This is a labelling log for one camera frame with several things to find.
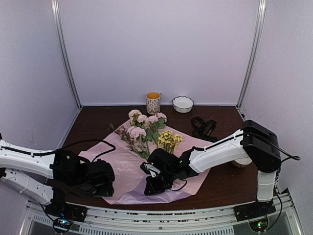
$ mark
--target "bowl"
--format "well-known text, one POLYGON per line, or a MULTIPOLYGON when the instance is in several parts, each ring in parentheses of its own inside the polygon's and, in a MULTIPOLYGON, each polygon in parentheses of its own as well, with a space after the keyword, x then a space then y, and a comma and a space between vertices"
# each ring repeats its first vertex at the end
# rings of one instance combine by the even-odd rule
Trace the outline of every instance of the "bowl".
POLYGON ((173 99, 173 106, 177 112, 185 114, 191 111, 194 101, 185 96, 178 96, 173 99))

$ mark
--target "dark brown table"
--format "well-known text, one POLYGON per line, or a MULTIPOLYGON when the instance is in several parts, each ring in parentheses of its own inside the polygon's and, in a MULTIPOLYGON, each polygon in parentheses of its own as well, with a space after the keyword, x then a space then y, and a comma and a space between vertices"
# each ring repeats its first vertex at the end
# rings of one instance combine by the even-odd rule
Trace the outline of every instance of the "dark brown table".
MULTIPOLYGON (((115 127, 124 123, 128 112, 139 109, 146 113, 145 106, 114 106, 114 107, 84 107, 72 127, 65 145, 84 139, 104 139, 111 131, 109 123, 115 127)), ((177 113, 172 106, 162 106, 161 111, 168 117, 167 125, 188 135, 192 135, 190 119, 196 116, 204 120, 214 119, 217 127, 213 136, 225 138, 241 128, 242 119, 235 107, 231 106, 195 106, 187 114, 177 113)), ((70 148, 76 154, 86 151, 96 142, 83 143, 70 148)), ((64 184, 49 181, 52 186, 67 190, 64 184)), ((231 163, 212 168, 194 196, 169 204, 147 205, 110 205, 102 198, 79 198, 67 194, 67 201, 94 207, 106 207, 128 210, 186 210, 219 207, 254 201, 257 189, 257 168, 250 164, 246 168, 236 168, 231 163)))

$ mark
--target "white wall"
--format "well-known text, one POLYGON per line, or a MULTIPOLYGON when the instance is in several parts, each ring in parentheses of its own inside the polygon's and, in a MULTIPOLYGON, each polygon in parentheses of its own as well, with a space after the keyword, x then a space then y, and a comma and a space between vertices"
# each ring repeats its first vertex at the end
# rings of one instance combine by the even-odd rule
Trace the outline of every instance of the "white wall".
MULTIPOLYGON (((0 1, 0 132, 11 143, 54 149, 77 109, 50 0, 0 1)), ((0 233, 16 235, 27 197, 0 183, 0 233)))
POLYGON ((258 0, 60 0, 69 60, 84 105, 236 104, 258 0))
POLYGON ((283 163, 306 234, 313 234, 313 1, 268 0, 264 30, 243 109, 302 157, 283 163))

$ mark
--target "patterned mug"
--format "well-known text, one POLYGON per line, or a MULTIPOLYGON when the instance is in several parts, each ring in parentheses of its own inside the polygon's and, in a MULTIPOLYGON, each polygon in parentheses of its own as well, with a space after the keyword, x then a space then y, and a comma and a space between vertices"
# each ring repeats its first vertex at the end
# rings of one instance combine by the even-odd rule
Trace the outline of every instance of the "patterned mug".
POLYGON ((157 92, 150 92, 147 97, 147 113, 156 114, 161 111, 161 94, 157 92))

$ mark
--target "pink flower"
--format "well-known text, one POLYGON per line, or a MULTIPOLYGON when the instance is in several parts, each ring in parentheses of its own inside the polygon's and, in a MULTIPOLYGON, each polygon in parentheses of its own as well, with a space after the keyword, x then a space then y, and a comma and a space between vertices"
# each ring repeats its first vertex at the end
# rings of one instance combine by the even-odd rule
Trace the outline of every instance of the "pink flower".
POLYGON ((133 121, 134 116, 139 116, 139 115, 141 115, 141 114, 142 114, 142 113, 141 113, 139 110, 133 109, 133 110, 131 110, 131 111, 128 113, 128 117, 131 119, 131 121, 133 121))
POLYGON ((158 118, 157 116, 153 115, 153 116, 148 117, 147 121, 151 123, 155 123, 158 121, 158 118))
POLYGON ((138 116, 137 121, 138 121, 139 123, 143 123, 143 122, 146 121, 147 119, 148 119, 148 117, 147 117, 146 115, 141 114, 141 115, 138 116))
POLYGON ((140 135, 146 136, 146 131, 140 127, 132 126, 127 130, 132 139, 137 139, 140 135))
POLYGON ((163 113, 157 113, 156 116, 157 116, 158 119, 163 118, 163 119, 164 119, 164 122, 167 121, 167 117, 166 117, 166 115, 163 114, 163 113))

